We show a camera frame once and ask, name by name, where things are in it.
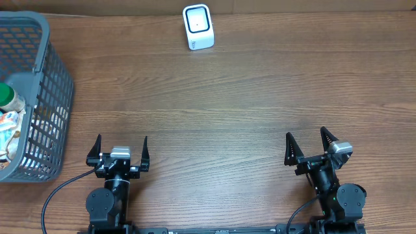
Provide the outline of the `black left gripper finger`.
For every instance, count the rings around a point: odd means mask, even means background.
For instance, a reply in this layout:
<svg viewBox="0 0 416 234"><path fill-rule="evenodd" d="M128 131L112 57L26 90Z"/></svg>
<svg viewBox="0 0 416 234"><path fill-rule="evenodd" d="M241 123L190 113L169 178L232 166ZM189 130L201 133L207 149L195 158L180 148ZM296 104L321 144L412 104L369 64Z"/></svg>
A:
<svg viewBox="0 0 416 234"><path fill-rule="evenodd" d="M141 155L141 162L140 162L140 171L141 172L148 172L150 169L150 154L148 151L148 137L145 136L143 148L142 148L142 155Z"/></svg>
<svg viewBox="0 0 416 234"><path fill-rule="evenodd" d="M86 156L86 165L87 166L98 166L101 162L100 158L101 153L101 135L99 134L96 138L94 145Z"/></svg>

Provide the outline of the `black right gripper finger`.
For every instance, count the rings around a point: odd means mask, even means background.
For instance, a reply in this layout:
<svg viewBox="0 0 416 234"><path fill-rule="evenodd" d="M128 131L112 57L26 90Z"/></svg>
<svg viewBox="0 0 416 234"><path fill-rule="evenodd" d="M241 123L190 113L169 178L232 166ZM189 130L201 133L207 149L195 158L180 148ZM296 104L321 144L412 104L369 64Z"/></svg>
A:
<svg viewBox="0 0 416 234"><path fill-rule="evenodd" d="M320 135L322 139L322 145L325 152L334 152L334 146L336 145L336 142L339 140L337 137L335 137L332 133L329 132L329 130L322 126L320 128Z"/></svg>
<svg viewBox="0 0 416 234"><path fill-rule="evenodd" d="M286 143L286 150L285 150L285 158L284 158L284 165L285 166L294 166L299 163L300 159L304 158L304 154L300 149L299 145L297 144L293 135L288 132L285 135L285 143Z"/></svg>

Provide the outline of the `green lid jar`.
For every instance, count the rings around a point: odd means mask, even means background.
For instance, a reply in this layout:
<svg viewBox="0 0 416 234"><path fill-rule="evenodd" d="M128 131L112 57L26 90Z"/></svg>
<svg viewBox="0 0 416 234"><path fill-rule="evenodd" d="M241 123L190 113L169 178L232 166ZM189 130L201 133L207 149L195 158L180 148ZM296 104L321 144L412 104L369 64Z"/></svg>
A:
<svg viewBox="0 0 416 234"><path fill-rule="evenodd" d="M1 110L5 112L22 111L25 106L25 98L18 94L11 86L8 86L5 83L1 83Z"/></svg>

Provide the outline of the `teal tissue packet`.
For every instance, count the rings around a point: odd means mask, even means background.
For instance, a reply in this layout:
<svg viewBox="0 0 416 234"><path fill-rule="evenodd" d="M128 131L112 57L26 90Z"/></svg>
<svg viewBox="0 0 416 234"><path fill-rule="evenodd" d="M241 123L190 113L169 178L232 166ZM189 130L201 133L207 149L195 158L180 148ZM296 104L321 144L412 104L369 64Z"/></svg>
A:
<svg viewBox="0 0 416 234"><path fill-rule="evenodd" d="M18 149L20 130L16 128L1 131L1 162L10 162Z"/></svg>

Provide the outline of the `orange tissue packet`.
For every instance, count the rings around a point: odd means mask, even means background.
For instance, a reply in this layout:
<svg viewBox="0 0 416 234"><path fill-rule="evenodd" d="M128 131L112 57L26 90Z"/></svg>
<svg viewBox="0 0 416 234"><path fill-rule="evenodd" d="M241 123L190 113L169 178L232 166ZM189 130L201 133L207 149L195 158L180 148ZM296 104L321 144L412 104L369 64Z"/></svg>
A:
<svg viewBox="0 0 416 234"><path fill-rule="evenodd" d="M0 122L0 131L5 131L10 128L16 127L18 125L19 121L19 114L16 111L10 111L7 113L4 113L1 116L1 122Z"/></svg>

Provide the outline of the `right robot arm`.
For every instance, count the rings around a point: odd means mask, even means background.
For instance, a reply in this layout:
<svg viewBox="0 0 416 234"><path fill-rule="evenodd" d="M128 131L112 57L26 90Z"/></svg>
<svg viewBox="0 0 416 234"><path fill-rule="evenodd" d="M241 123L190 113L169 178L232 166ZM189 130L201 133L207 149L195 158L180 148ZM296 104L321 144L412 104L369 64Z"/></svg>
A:
<svg viewBox="0 0 416 234"><path fill-rule="evenodd" d="M292 133L285 135L284 165L295 166L296 175L305 175L316 196L301 205L289 218L286 233L293 233L296 215L315 202L320 203L321 216L313 216L300 233L365 233L363 218L367 191L354 183L340 184L336 171L347 163L353 153L352 145L339 140L326 127L320 128L324 153L306 157Z"/></svg>

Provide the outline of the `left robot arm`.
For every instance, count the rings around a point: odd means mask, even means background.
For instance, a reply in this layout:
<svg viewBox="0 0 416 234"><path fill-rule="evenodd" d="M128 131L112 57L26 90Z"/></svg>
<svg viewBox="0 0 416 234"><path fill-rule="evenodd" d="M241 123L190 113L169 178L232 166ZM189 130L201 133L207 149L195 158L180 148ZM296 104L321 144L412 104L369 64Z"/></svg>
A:
<svg viewBox="0 0 416 234"><path fill-rule="evenodd" d="M132 179L150 169L148 139L144 139L140 164L131 164L128 146L115 146L109 153L101 152L101 136L86 156L87 166L94 168L96 177L104 185L93 190L86 199L89 213L89 233L138 233L138 228L127 219L129 189Z"/></svg>

